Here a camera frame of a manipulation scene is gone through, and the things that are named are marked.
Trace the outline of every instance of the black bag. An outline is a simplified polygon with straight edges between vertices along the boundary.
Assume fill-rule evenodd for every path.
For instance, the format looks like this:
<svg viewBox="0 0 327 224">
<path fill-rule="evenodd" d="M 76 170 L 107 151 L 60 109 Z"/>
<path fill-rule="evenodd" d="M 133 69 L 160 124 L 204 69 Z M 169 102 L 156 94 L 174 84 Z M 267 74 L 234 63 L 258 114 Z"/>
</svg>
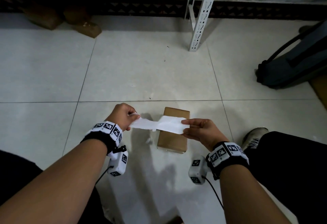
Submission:
<svg viewBox="0 0 327 224">
<path fill-rule="evenodd" d="M 301 39 L 289 52 L 276 56 Z M 273 89 L 291 87 L 316 77 L 327 69 L 327 20 L 310 27 L 258 65 L 257 82 Z"/>
</svg>

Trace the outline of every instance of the forearm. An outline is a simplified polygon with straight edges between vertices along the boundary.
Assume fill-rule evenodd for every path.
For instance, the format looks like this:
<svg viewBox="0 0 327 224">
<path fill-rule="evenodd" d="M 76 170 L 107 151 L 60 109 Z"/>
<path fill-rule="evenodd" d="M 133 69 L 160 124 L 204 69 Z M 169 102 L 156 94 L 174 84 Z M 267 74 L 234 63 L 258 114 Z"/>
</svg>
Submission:
<svg viewBox="0 0 327 224">
<path fill-rule="evenodd" d="M 220 173 L 220 188 L 227 224 L 289 224 L 251 172 L 231 165 Z"/>
<path fill-rule="evenodd" d="M 77 223 L 106 157 L 99 140 L 86 140 L 0 207 L 0 223 Z"/>
</svg>

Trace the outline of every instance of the floor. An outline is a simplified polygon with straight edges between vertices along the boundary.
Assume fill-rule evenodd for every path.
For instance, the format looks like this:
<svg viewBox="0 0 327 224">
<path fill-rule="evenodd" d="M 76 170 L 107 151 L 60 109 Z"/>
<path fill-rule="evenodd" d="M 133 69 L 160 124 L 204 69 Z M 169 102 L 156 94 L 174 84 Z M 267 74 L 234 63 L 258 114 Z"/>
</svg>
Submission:
<svg viewBox="0 0 327 224">
<path fill-rule="evenodd" d="M 166 106 L 210 118 L 239 143 L 255 127 L 327 142 L 327 112 L 308 83 L 272 90 L 254 70 L 312 22 L 209 20 L 202 44 L 188 52 L 189 21 L 159 17 L 100 17 L 96 39 L 62 24 L 48 31 L 21 14 L 0 14 L 0 149 L 42 169 L 74 148 L 116 103 L 158 120 Z M 152 143 L 146 144 L 148 138 Z M 225 223 L 209 184 L 194 185 L 189 140 L 181 155 L 156 148 L 158 132 L 124 133 L 126 173 L 97 186 L 117 223 Z M 213 181 L 219 194 L 219 181 Z"/>
</svg>

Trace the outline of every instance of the wristband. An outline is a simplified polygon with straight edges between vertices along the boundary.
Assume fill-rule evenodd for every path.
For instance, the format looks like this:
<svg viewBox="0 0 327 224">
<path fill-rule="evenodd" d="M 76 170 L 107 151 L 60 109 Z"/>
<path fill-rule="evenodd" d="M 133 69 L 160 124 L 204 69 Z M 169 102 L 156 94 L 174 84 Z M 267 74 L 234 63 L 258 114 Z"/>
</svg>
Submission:
<svg viewBox="0 0 327 224">
<path fill-rule="evenodd" d="M 214 150 L 206 157 L 208 167 L 211 169 L 214 179 L 220 177 L 221 171 L 233 164 L 240 164 L 248 168 L 249 160 L 240 146 L 233 142 L 219 142 Z"/>
<path fill-rule="evenodd" d="M 102 123 L 97 123 L 90 129 L 81 142 L 89 139 L 100 140 L 106 145 L 107 154 L 110 154 L 119 146 L 122 138 L 123 131 L 117 124 L 104 121 Z"/>
</svg>

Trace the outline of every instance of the shoe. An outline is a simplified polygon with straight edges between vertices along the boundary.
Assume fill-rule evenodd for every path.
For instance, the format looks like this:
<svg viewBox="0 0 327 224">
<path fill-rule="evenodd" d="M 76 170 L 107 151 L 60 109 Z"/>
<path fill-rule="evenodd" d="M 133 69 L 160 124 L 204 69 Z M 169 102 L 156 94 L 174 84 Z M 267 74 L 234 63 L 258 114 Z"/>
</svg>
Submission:
<svg viewBox="0 0 327 224">
<path fill-rule="evenodd" d="M 244 151 L 247 148 L 257 148 L 261 137 L 263 137 L 264 134 L 267 133 L 269 133 L 269 130 L 265 127 L 257 127 L 256 129 L 251 130 L 243 138 L 242 150 Z"/>
</svg>

